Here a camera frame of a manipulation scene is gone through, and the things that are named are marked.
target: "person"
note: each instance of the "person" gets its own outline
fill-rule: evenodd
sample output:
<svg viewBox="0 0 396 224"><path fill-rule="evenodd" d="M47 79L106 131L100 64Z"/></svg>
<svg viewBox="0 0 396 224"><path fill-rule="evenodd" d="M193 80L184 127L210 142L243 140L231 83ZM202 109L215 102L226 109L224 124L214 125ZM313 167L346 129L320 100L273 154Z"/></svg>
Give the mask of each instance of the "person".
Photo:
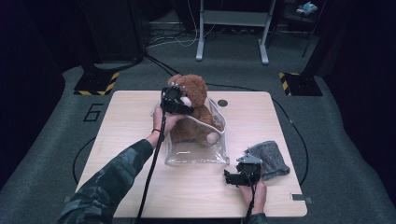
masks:
<svg viewBox="0 0 396 224"><path fill-rule="evenodd" d="M168 113L165 113L165 116L164 136L172 130L178 120L185 118L184 115ZM65 205L57 222L111 223L120 201L130 190L134 179L157 146L162 121L163 111L157 107L153 113L152 133L124 149L82 185ZM249 205L252 197L251 188L245 186L239 188L245 202ZM266 186L261 180L257 183L255 203L249 223L266 223L263 213L265 198Z"/></svg>

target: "clear plastic bag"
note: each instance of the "clear plastic bag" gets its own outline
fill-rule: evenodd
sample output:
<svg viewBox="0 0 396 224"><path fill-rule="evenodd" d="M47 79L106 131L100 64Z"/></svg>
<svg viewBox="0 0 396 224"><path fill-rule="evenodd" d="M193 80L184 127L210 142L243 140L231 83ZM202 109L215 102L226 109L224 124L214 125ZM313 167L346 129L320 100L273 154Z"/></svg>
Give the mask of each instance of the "clear plastic bag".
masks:
<svg viewBox="0 0 396 224"><path fill-rule="evenodd" d="M171 134L167 138L167 155L165 164L174 163L224 163L230 164L228 157L227 141L226 141L226 120L219 112L216 103L209 97L206 102L207 107L212 113L213 119L221 126L222 131L202 123L198 119L187 116L186 119L192 119L199 125L205 125L213 130L214 133L219 134L219 140L214 145L203 145L195 141L188 142L173 142Z"/></svg>

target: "wooden table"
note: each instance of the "wooden table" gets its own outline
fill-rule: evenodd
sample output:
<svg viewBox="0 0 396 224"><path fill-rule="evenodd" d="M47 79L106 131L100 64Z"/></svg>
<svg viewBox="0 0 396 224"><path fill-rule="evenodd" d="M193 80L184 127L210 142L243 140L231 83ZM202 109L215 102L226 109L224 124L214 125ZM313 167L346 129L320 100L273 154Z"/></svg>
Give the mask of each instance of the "wooden table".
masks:
<svg viewBox="0 0 396 224"><path fill-rule="evenodd" d="M236 174L237 158L258 143L273 140L279 146L290 174L276 176L268 186L264 212L268 217L303 217L307 209L290 194L301 194L285 138L269 93L264 91L210 91L227 121L227 143L231 164L199 163L165 165L166 142L162 144L142 217L244 217L247 207L239 189L225 183L223 170ZM150 110L161 91L116 91L93 144L78 189L112 158L134 142L147 137L152 128ZM152 157L134 186L120 203L115 217L136 217Z"/></svg>

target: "teddy bear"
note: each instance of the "teddy bear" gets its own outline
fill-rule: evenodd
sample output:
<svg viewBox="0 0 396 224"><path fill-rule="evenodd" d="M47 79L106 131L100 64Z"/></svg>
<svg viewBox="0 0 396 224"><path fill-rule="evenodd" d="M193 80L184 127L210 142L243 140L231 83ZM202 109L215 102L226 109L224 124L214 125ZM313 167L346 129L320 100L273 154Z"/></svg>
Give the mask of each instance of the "teddy bear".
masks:
<svg viewBox="0 0 396 224"><path fill-rule="evenodd" d="M207 98L207 86L204 79L200 76L174 75L168 79L168 87L178 85L182 91L181 101L184 105L193 108L193 112L188 114L201 122L208 124L220 132L221 126L213 120L213 115L205 105ZM173 142L196 141L204 145L214 145L219 140L220 135L214 130L186 117L176 123L170 132Z"/></svg>

